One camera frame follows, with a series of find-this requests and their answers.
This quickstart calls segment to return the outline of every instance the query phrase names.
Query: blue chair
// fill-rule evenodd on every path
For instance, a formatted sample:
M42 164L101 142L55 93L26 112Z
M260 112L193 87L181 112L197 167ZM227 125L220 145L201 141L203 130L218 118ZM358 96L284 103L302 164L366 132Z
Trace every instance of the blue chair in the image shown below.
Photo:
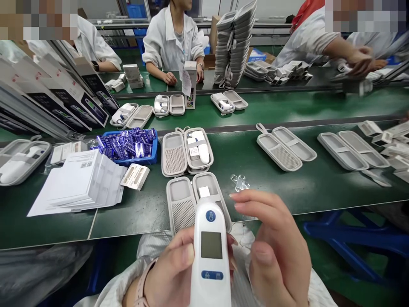
M340 256L356 271L354 277L381 284L394 286L399 283L404 263L409 258L409 235L386 221L378 226L363 214L365 209L347 209L364 227L337 225L344 210L324 213L318 222L305 222L304 229L310 236L322 239L331 245ZM388 264L384 276L376 273L347 244L366 246L369 252L384 255Z

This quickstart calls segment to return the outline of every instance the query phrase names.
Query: paper stack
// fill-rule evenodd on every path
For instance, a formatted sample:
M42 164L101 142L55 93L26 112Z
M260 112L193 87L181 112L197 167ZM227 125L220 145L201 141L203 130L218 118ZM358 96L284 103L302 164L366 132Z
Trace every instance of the paper stack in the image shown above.
M111 207L122 201L127 171L99 151L72 153L53 168L27 216Z

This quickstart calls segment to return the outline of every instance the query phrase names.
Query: sleeve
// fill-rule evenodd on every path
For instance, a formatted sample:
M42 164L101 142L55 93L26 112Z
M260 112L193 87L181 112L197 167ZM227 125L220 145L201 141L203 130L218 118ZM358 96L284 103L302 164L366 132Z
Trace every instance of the sleeve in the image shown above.
M192 59L196 61L197 58L204 58L205 57L205 52L203 51L203 45L200 39L197 37L198 29L197 25L195 24L195 27L193 29L193 36L192 36Z
M145 63L153 63L157 68L162 68L162 35L155 19L152 19L150 22L146 36L144 37L144 46L145 52L142 54L142 60Z
M325 14L319 12L323 10L308 17L294 33L292 46L295 51L321 55L328 44L341 35L340 32L325 31Z
M101 62L111 62L115 65L118 70L121 70L122 60L118 57L115 51L106 43L101 34L99 34L97 28L92 25L93 39L94 39L94 48L95 55Z

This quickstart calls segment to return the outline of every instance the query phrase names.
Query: watch strap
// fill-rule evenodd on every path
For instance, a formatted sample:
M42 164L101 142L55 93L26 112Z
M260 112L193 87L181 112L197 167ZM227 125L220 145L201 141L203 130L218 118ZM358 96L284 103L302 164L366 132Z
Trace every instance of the watch strap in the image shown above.
M148 302L144 296L144 288L145 288L145 281L146 277L148 276L149 271L153 268L154 264L158 259L155 258L148 267L144 270L144 273L139 278L138 287L136 289L136 301L135 307L149 307Z

